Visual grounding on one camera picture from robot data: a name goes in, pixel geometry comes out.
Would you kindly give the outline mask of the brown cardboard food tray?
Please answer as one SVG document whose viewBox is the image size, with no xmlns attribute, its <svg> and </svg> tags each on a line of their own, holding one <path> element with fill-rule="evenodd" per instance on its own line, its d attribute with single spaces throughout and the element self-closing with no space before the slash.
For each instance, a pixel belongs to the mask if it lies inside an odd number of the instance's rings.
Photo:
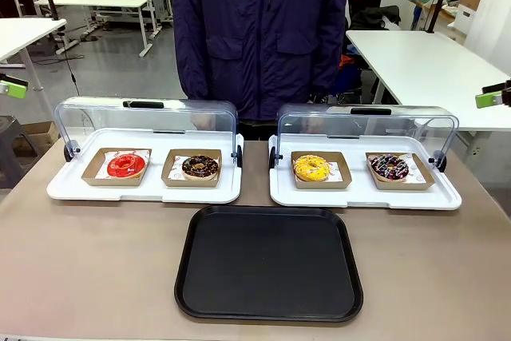
<svg viewBox="0 0 511 341">
<path fill-rule="evenodd" d="M 107 173 L 109 162 L 114 157 L 128 153 L 143 157 L 146 160 L 145 170 L 139 177 L 125 179 L 110 177 Z M 151 154 L 151 149 L 101 148 L 89 162 L 81 178 L 88 185 L 95 187 L 138 187 L 149 167 Z"/>
<path fill-rule="evenodd" d="M 410 172 L 403 181 L 383 180 L 376 176 L 369 165 L 369 158 L 372 156 L 392 154 L 406 161 Z M 435 184 L 430 170 L 422 163 L 415 153 L 366 153 L 366 165 L 374 179 L 376 188 L 383 191 L 412 191 L 421 192 Z"/>
<path fill-rule="evenodd" d="M 189 157 L 205 155 L 215 159 L 219 172 L 211 180 L 188 180 L 184 177 L 181 165 Z M 215 188 L 222 168 L 222 153 L 219 149 L 171 149 L 167 155 L 161 179 L 169 188 Z"/>
<path fill-rule="evenodd" d="M 307 182 L 300 180 L 294 172 L 294 161 L 304 155 L 316 155 L 324 158 L 330 165 L 330 175 L 322 182 Z M 351 171 L 341 152 L 332 151 L 294 151 L 291 153 L 291 171 L 295 178 L 297 189 L 302 190 L 344 190 L 352 182 Z"/>
</svg>

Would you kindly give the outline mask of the large white table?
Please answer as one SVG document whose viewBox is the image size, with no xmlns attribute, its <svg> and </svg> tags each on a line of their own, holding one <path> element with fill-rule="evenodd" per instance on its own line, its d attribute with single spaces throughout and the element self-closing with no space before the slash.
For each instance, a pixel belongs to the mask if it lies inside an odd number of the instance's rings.
<svg viewBox="0 0 511 341">
<path fill-rule="evenodd" d="M 474 137 L 467 149 L 472 160 L 493 132 L 511 133 L 511 109 L 479 109 L 482 88 L 508 75 L 442 34 L 424 31 L 350 30 L 347 38 L 378 78 L 374 103 L 385 92 L 401 105 L 438 106 L 459 121 L 459 132 Z"/>
</svg>

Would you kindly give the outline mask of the black plastic serving tray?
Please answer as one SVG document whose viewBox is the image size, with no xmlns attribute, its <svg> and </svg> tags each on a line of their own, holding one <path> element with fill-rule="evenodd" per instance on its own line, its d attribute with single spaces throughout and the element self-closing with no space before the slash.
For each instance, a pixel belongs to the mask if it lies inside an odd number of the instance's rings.
<svg viewBox="0 0 511 341">
<path fill-rule="evenodd" d="M 323 208 L 202 208 L 174 297 L 191 317 L 222 320 L 344 323 L 363 304 L 347 227 Z"/>
</svg>

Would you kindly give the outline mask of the chocolate sprinkled donut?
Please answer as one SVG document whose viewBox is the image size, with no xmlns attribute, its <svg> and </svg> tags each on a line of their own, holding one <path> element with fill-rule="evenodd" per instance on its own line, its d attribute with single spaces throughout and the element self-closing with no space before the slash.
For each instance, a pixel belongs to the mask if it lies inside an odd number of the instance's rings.
<svg viewBox="0 0 511 341">
<path fill-rule="evenodd" d="M 383 180 L 403 181 L 410 172 L 406 161 L 392 154 L 372 156 L 369 165 L 376 176 Z"/>
</svg>

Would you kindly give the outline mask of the chocolate donut with nut crumbs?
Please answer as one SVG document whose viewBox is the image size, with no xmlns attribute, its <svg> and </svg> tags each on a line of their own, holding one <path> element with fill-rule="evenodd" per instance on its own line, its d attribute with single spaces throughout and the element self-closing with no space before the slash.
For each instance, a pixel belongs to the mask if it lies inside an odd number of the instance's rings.
<svg viewBox="0 0 511 341">
<path fill-rule="evenodd" d="M 219 169 L 218 162 L 205 155 L 189 157 L 181 165 L 182 173 L 188 180 L 211 180 Z"/>
</svg>

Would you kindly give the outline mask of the yellow glazed donut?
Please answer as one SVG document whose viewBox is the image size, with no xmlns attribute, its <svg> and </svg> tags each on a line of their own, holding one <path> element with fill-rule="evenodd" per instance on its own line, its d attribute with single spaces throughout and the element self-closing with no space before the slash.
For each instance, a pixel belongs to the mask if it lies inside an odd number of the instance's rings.
<svg viewBox="0 0 511 341">
<path fill-rule="evenodd" d="M 304 155 L 294 161 L 295 175 L 303 181 L 322 182 L 330 175 L 330 165 L 322 157 Z"/>
</svg>

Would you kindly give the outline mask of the red glazed donut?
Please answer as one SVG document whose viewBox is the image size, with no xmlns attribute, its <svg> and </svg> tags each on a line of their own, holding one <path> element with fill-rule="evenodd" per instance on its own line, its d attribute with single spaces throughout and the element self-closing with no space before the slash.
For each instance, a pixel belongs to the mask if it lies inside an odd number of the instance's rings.
<svg viewBox="0 0 511 341">
<path fill-rule="evenodd" d="M 107 173 L 113 178 L 139 177 L 145 170 L 146 160 L 136 154 L 128 153 L 114 157 L 107 166 Z"/>
</svg>

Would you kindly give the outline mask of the person in navy jacket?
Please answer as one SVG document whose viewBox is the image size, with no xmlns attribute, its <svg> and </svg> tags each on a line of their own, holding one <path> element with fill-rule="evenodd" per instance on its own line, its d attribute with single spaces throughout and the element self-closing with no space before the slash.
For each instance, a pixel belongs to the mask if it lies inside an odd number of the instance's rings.
<svg viewBox="0 0 511 341">
<path fill-rule="evenodd" d="M 286 104 L 334 84 L 347 0 L 172 0 L 176 67 L 191 100 L 227 101 L 248 141 L 276 132 Z"/>
</svg>

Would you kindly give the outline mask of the black bag pile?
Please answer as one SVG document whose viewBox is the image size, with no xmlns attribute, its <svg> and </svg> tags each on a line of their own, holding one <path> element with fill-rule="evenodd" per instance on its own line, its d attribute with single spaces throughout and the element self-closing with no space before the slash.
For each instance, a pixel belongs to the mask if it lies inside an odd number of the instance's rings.
<svg viewBox="0 0 511 341">
<path fill-rule="evenodd" d="M 357 12 L 350 23 L 350 30 L 400 30 L 397 6 L 367 7 Z"/>
</svg>

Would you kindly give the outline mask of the grey plastic stool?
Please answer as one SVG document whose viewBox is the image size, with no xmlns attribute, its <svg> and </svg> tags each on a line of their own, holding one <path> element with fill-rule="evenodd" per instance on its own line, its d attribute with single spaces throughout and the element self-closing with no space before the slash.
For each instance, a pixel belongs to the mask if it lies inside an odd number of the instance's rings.
<svg viewBox="0 0 511 341">
<path fill-rule="evenodd" d="M 16 138 L 24 138 L 24 130 L 12 116 L 0 116 L 0 189 L 13 188 L 26 174 L 13 150 Z"/>
</svg>

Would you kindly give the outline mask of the flat cardboard box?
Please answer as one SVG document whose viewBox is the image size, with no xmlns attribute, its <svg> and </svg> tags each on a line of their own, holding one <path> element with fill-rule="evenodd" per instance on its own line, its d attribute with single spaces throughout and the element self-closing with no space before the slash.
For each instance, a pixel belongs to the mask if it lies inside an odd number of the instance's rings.
<svg viewBox="0 0 511 341">
<path fill-rule="evenodd" d="M 59 138 L 57 127 L 52 121 L 25 124 L 22 127 L 41 155 L 45 154 Z M 32 151 L 29 143 L 23 137 L 17 137 L 14 140 L 13 149 L 18 153 Z"/>
</svg>

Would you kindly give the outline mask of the white desk with metal leg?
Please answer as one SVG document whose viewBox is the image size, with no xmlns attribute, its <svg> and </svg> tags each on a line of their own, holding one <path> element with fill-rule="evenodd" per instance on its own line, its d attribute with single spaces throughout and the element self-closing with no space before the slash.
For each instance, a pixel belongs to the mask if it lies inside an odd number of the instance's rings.
<svg viewBox="0 0 511 341">
<path fill-rule="evenodd" d="M 51 109 L 51 104 L 31 61 L 27 47 L 67 24 L 64 18 L 0 18 L 0 61 L 19 54 L 30 75 L 34 92 L 40 104 Z"/>
</svg>

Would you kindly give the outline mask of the low white bench table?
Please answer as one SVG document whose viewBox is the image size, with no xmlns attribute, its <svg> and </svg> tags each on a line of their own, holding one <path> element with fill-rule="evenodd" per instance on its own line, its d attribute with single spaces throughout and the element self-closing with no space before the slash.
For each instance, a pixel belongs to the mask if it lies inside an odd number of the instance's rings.
<svg viewBox="0 0 511 341">
<path fill-rule="evenodd" d="M 139 24 L 141 28 L 141 35 L 143 41 L 143 50 L 139 53 L 139 57 L 145 57 L 152 49 L 153 44 L 149 42 L 153 40 L 161 31 L 161 26 L 156 22 L 155 9 L 152 0 L 53 0 L 55 6 L 80 6 L 84 7 L 99 7 L 99 8 L 116 8 L 116 9 L 134 9 L 133 14 L 138 15 Z M 153 32 L 147 35 L 145 32 L 145 20 L 143 16 L 143 9 L 148 8 Z"/>
</svg>

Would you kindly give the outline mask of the white display tray base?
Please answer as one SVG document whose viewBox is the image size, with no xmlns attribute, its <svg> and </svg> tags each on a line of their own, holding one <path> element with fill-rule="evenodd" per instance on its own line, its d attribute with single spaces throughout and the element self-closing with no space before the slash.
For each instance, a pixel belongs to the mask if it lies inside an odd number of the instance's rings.
<svg viewBox="0 0 511 341">
<path fill-rule="evenodd" d="M 141 200 L 164 203 L 226 204 L 240 194 L 242 169 L 232 158 L 232 145 L 244 139 L 229 132 L 194 131 L 155 133 L 150 129 L 99 129 L 81 144 L 81 151 L 65 163 L 49 182 L 46 191 L 57 200 Z M 147 172 L 137 187 L 91 186 L 81 176 L 99 149 L 151 149 Z M 219 149 L 222 169 L 216 187 L 168 187 L 161 179 L 164 161 L 172 149 Z"/>
<path fill-rule="evenodd" d="M 427 164 L 429 153 L 423 145 L 406 136 L 361 136 L 329 138 L 318 134 L 285 133 L 272 137 L 268 144 L 282 157 L 269 170 L 270 194 L 274 202 L 284 206 L 325 208 L 392 208 L 455 210 L 462 199 L 447 176 L 426 165 L 434 184 L 426 191 L 386 191 L 376 187 L 366 164 L 367 153 L 414 153 Z M 345 189 L 299 189 L 292 171 L 291 154 L 337 152 L 347 161 L 352 182 Z"/>
</svg>

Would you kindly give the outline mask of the white storage box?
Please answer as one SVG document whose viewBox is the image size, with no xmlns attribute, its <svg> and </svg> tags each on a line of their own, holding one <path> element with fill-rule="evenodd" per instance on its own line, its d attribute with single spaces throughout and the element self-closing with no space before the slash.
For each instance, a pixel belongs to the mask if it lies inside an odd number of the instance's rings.
<svg viewBox="0 0 511 341">
<path fill-rule="evenodd" d="M 458 11 L 454 19 L 454 29 L 467 35 L 473 24 L 477 11 L 462 4 L 458 5 Z"/>
</svg>

